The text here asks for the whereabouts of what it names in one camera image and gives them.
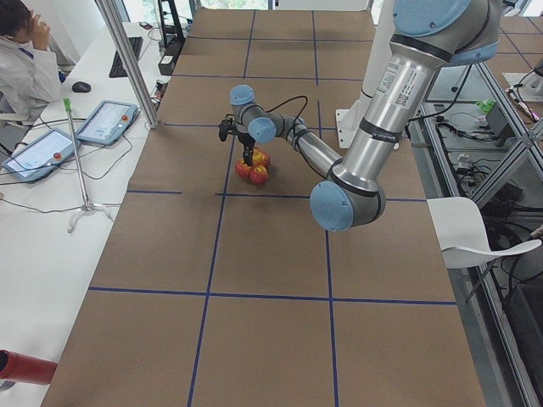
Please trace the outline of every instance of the red cup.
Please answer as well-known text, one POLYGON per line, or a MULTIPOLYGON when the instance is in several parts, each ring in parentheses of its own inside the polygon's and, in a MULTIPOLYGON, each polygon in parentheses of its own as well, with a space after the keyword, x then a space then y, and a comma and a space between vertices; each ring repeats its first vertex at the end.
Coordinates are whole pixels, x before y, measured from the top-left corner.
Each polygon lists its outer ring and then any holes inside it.
POLYGON ((8 379, 11 382, 49 384, 53 380, 56 369, 57 364, 50 360, 0 350, 0 379, 8 379))

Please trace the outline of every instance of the white shirt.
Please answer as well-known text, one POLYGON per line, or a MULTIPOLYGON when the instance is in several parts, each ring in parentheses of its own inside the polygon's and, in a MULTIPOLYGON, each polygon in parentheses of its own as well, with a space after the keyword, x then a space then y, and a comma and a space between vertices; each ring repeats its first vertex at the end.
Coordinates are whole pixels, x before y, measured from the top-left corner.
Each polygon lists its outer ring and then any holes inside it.
POLYGON ((60 97, 56 55, 34 49, 30 42, 0 38, 0 92, 16 114, 28 114, 33 122, 60 97))

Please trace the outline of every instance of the black keyboard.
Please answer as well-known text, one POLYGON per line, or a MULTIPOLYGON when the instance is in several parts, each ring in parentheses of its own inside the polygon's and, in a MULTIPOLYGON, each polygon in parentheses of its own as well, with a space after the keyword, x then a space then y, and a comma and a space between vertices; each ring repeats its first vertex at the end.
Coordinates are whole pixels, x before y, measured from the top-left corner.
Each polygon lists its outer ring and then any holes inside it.
MULTIPOLYGON (((142 51, 143 38, 140 36, 130 36, 128 41, 132 46, 132 51, 134 51, 134 56, 136 59, 139 59, 139 54, 142 51)), ((119 53, 115 51, 115 56, 113 57, 113 64, 111 65, 111 70, 109 71, 110 78, 122 78, 128 76, 125 71, 125 68, 122 66, 122 61, 120 60, 119 53)))

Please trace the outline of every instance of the blue and white tablet device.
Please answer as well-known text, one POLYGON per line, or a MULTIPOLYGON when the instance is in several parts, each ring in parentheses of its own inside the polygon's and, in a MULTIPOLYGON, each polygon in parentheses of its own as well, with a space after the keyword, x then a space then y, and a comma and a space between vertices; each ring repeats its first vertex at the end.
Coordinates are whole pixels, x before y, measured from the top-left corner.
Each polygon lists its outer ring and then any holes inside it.
POLYGON ((3 161, 2 167, 23 182, 33 182, 49 175, 73 153, 71 136, 51 129, 3 161))
POLYGON ((103 100, 77 131, 77 140, 109 146, 122 136, 136 116, 135 104, 103 100))

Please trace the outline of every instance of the black mouse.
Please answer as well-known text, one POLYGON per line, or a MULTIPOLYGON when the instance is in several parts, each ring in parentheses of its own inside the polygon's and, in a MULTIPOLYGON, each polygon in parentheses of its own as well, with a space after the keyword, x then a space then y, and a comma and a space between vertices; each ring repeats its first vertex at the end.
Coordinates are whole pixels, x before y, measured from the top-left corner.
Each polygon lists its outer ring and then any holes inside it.
POLYGON ((87 93, 91 89, 91 86, 86 82, 76 82, 71 86, 71 90, 77 93, 87 93))

